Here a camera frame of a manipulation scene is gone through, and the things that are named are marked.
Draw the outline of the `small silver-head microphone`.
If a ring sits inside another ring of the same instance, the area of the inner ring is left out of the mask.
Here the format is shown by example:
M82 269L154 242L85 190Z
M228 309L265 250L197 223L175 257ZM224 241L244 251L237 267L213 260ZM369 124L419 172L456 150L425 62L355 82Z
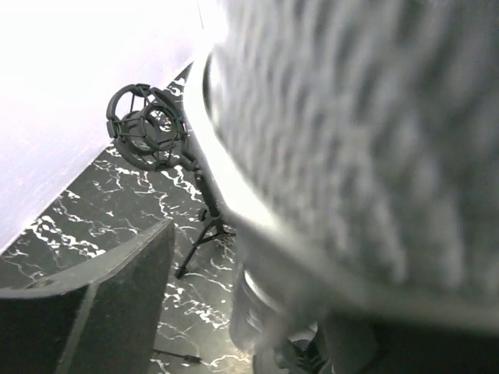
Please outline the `small silver-head microphone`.
M184 108L255 373L498 370L498 4L216 1Z

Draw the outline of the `black tripod mic stand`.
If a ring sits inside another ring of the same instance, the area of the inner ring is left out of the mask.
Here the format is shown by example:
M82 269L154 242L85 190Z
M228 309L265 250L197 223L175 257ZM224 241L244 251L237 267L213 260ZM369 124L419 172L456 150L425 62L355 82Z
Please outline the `black tripod mic stand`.
M195 355L183 355L170 351L158 350L154 349L153 352L158 355L167 355L170 357L181 358L184 362L192 363L192 364L200 364L202 361L201 357Z

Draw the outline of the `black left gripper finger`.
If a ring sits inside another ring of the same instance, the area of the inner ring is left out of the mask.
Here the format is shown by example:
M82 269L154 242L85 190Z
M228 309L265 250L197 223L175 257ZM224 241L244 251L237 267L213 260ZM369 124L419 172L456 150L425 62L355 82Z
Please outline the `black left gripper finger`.
M105 254L1 290L3 373L145 373L175 247L165 220Z

